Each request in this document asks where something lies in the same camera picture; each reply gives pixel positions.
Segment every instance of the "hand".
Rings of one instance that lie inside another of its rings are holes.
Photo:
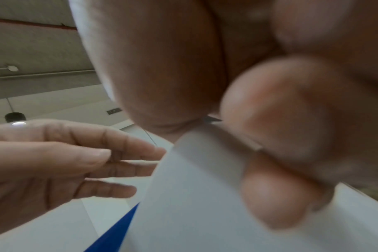
[[[150,176],[165,150],[108,127],[56,120],[0,125],[0,233],[77,198],[129,198],[136,188],[94,179]]]
[[[220,112],[264,146],[243,196],[269,226],[293,226],[340,181],[378,185],[377,0],[70,3],[103,84],[139,125],[174,142]]]

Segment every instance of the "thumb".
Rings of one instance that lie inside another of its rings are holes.
[[[85,174],[102,167],[110,155],[109,149],[60,142],[0,141],[0,180]]]

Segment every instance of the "ceiling pipe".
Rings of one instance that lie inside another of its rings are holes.
[[[10,76],[0,76],[1,79],[12,79],[12,78],[26,78],[26,77],[37,77],[37,76],[53,76],[71,73],[95,73],[94,69],[88,70],[77,70],[77,71],[63,71],[63,72],[50,72],[50,73],[31,73],[31,74],[20,74],[20,75],[10,75]]]
[[[27,26],[34,26],[34,27],[45,27],[45,28],[55,28],[55,29],[63,29],[63,30],[77,30],[77,27],[67,26],[67,25],[57,25],[57,24],[41,24],[41,23],[34,23],[34,22],[26,22],[26,21],[19,21],[19,20],[10,20],[0,18],[0,23],[4,24],[20,24],[20,25],[27,25]]]

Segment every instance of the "white paper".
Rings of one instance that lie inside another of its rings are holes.
[[[340,185],[333,203],[290,231],[265,229],[239,185],[249,150],[204,125],[156,169],[122,252],[378,252],[378,203]]]

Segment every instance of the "blue object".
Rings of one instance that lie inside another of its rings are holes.
[[[132,208],[124,217],[114,224],[114,226],[86,249],[85,252],[118,252],[137,207],[138,205]]]

